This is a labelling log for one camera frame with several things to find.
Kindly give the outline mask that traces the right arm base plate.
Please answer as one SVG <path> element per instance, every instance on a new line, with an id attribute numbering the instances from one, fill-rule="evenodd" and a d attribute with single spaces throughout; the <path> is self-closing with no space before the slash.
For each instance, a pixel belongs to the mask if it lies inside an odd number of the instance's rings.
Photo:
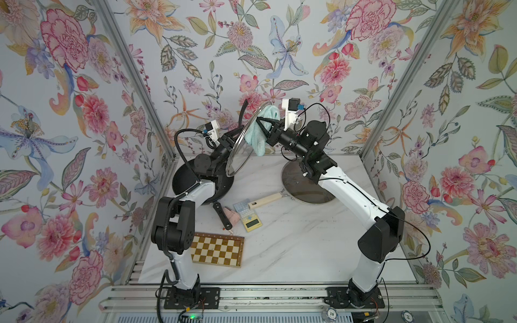
<path id="1" fill-rule="evenodd" d="M 324 303 L 335 309 L 376 310 L 386 307 L 379 287 L 366 293 L 355 287 L 328 287 L 326 292 Z"/>

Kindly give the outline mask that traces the yellow blue calculator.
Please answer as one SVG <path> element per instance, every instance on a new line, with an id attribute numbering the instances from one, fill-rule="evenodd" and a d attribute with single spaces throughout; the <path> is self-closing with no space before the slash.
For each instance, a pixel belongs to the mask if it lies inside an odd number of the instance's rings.
<path id="1" fill-rule="evenodd" d="M 240 220 L 247 232 L 256 230 L 263 225 L 256 211 L 251 209 L 249 199 L 235 203 L 233 207 L 234 211 L 240 216 Z"/>

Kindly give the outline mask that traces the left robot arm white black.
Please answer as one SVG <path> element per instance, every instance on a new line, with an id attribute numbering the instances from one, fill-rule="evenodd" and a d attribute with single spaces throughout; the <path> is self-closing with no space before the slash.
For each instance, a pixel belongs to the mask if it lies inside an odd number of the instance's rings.
<path id="1" fill-rule="evenodd" d="M 189 255 L 195 235 L 195 214 L 202 205 L 211 205 L 223 226 L 232 224 L 219 200 L 232 188 L 233 177 L 226 173 L 230 155 L 236 146 L 241 128 L 223 134 L 212 145 L 210 154 L 202 153 L 187 160 L 180 152 L 183 165 L 173 176 L 174 197 L 162 197 L 157 206 L 151 240 L 170 261 L 174 278 L 165 272 L 165 280 L 181 292 L 192 292 L 199 285 L 199 276 L 192 269 Z"/>

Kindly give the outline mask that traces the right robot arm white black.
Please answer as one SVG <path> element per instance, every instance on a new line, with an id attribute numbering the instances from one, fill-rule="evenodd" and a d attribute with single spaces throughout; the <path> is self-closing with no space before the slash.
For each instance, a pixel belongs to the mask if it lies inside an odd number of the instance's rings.
<path id="1" fill-rule="evenodd" d="M 280 144 L 299 157 L 303 176 L 331 193 L 363 225 L 366 231 L 358 240 L 361 257 L 348 283 L 347 294 L 355 302 L 367 300 L 378 289 L 388 256 L 402 239 L 404 212 L 369 195 L 324 152 L 329 140 L 324 122 L 311 121 L 301 133 L 285 128 L 282 121 L 272 118 L 258 117 L 253 123 L 268 145 Z"/>

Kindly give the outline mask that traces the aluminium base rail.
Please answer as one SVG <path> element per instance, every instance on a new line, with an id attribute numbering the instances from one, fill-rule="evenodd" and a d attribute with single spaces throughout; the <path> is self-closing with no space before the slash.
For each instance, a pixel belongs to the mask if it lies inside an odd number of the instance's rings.
<path id="1" fill-rule="evenodd" d="M 218 285 L 220 289 L 217 312 L 310 312 L 323 309 L 327 303 L 324 284 L 266 284 Z M 154 312 L 156 285 L 127 285 L 112 287 L 99 304 L 103 313 Z M 430 285 L 380 284 L 373 308 L 382 312 L 403 310 L 441 311 L 442 300 Z"/>

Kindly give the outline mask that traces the light green cleaning cloth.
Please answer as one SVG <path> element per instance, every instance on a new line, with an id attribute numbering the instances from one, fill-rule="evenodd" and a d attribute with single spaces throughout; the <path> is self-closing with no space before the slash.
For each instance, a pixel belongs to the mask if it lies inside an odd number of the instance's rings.
<path id="1" fill-rule="evenodd" d="M 269 118 L 276 121 L 280 120 L 280 110 L 274 105 L 260 107 L 248 122 L 248 129 L 245 131 L 244 139 L 253 148 L 257 156 L 265 155 L 267 137 L 261 128 L 258 117 Z"/>

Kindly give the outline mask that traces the pink small object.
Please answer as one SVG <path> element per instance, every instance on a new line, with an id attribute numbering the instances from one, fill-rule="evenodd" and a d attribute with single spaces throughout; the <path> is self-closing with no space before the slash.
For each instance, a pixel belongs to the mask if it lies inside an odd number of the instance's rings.
<path id="1" fill-rule="evenodd" d="M 223 212 L 224 212 L 225 216 L 227 217 L 227 219 L 229 220 L 232 227 L 235 227 L 241 221 L 241 217 L 240 217 L 239 213 L 237 213 L 227 207 L 223 208 Z"/>

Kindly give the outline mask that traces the glass wok lid black handle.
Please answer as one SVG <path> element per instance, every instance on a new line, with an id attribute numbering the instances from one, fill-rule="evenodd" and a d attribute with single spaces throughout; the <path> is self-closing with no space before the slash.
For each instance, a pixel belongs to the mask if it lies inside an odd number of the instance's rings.
<path id="1" fill-rule="evenodd" d="M 237 175 L 237 173 L 240 172 L 242 168 L 244 168 L 250 158 L 256 156 L 256 152 L 253 147 L 254 141 L 250 139 L 248 142 L 246 137 L 249 137 L 250 133 L 255 133 L 255 130 L 258 127 L 258 117 L 262 117 L 263 111 L 266 110 L 269 106 L 271 106 L 271 102 L 265 102 L 262 104 L 255 111 L 252 117 L 250 117 L 250 119 L 245 122 L 242 130 L 238 132 L 238 136 L 234 140 L 227 166 L 225 168 L 227 177 L 234 177 Z"/>

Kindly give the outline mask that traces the wooden chessboard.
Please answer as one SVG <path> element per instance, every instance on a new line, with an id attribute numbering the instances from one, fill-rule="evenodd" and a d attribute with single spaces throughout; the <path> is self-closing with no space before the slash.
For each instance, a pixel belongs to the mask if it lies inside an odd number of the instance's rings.
<path id="1" fill-rule="evenodd" d="M 196 232 L 191 245 L 194 263 L 241 268 L 244 237 Z"/>

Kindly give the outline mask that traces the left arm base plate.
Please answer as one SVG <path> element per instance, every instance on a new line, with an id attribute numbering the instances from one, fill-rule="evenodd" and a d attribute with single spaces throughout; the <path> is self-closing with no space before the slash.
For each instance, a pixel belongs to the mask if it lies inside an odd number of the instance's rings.
<path id="1" fill-rule="evenodd" d="M 195 287 L 193 289 L 168 289 L 165 300 L 165 310 L 193 309 L 195 306 L 202 310 L 217 310 L 219 308 L 221 289 L 218 287 Z"/>

